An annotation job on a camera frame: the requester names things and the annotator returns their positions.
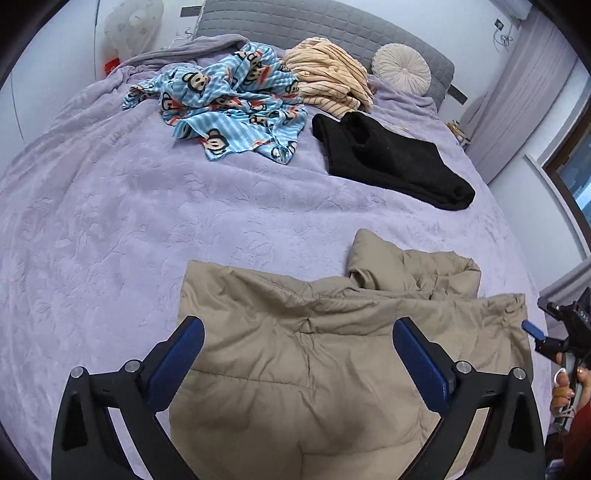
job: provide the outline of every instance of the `air conditioner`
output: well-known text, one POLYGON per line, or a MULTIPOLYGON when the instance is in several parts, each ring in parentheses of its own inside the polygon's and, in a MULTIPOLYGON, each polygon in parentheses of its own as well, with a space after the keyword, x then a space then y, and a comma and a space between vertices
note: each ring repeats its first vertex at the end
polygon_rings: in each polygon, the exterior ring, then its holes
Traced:
POLYGON ((530 14, 530 0, 491 0, 505 15, 525 20, 530 14))

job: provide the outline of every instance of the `gray quilted headboard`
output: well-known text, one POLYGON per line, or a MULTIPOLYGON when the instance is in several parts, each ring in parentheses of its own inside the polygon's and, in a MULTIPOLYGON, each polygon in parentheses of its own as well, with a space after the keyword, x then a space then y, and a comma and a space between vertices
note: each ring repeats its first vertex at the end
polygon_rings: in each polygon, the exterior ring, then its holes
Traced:
POLYGON ((368 71, 378 48, 403 43, 427 61, 431 87, 426 95, 437 109, 453 79, 453 63, 431 45, 383 18, 335 0, 206 0, 197 35, 224 33, 284 49, 309 37, 328 38, 368 71))

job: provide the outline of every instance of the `purple plush bedspread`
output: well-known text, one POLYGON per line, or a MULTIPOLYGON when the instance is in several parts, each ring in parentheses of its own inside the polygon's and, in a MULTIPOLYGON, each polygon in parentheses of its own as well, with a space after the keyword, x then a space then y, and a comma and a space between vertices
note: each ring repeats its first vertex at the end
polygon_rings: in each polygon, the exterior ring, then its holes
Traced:
MULTIPOLYGON (((0 180, 0 420, 41 480, 50 477, 70 370, 119 369, 165 339, 192 259, 303 280, 343 275, 355 232, 368 228, 403 249, 473 258, 483 273, 479 295, 525 293, 530 320, 545 330, 518 243, 432 99, 374 80, 372 116, 437 144, 476 191, 459 212, 329 176, 311 133, 315 108, 287 166, 255 153, 208 161, 197 141, 172 138, 156 100, 122 111, 129 84, 166 62, 205 66, 241 41, 201 38, 168 57, 143 56, 147 66, 130 61, 72 98, 0 180)), ((550 367, 534 355, 534 368, 545 431, 550 367)), ((126 433, 130 460, 147 478, 130 444, 126 433)))

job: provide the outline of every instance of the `human hand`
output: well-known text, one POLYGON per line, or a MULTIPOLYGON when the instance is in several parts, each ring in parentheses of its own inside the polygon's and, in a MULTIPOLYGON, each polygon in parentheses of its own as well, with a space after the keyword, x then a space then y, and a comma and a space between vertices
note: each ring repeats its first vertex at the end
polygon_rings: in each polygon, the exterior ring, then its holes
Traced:
MULTIPOLYGON (((556 355, 556 361, 562 363, 562 353, 556 355)), ((591 400, 591 372, 586 368, 579 367, 577 369, 577 379, 583 386, 581 398, 579 403, 575 405, 575 412, 583 408, 589 400, 591 400)), ((558 410, 569 404, 571 398, 575 393, 570 389, 569 376, 565 372, 561 372, 556 376, 557 387, 552 390, 552 402, 550 403, 550 411, 553 415, 558 413, 558 410)))

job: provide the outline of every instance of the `blue monkey print blanket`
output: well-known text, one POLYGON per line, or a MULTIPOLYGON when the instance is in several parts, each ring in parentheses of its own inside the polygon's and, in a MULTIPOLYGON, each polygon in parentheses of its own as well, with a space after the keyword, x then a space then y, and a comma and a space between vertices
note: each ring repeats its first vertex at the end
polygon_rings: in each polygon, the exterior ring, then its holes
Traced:
POLYGON ((123 109, 158 98, 176 138, 198 138, 210 160, 254 150, 287 164, 307 112, 298 82, 268 45, 248 43, 206 68, 176 65, 132 85, 123 109))

